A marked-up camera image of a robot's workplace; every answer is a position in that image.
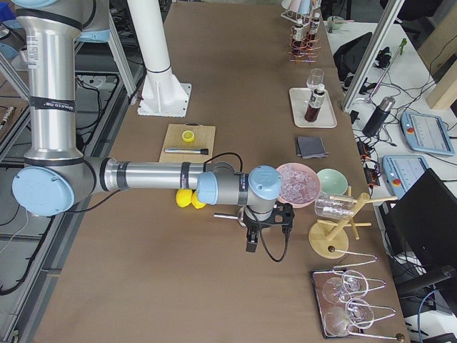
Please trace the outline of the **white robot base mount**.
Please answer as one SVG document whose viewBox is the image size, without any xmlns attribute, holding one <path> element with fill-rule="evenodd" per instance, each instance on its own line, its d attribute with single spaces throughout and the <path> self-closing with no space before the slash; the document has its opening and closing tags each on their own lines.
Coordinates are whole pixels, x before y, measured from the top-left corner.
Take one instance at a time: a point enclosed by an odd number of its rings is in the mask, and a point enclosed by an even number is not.
<svg viewBox="0 0 457 343">
<path fill-rule="evenodd" d="M 128 5 L 146 67 L 138 114 L 183 118 L 191 85 L 181 83 L 172 72 L 159 3 L 130 0 Z"/>
</svg>

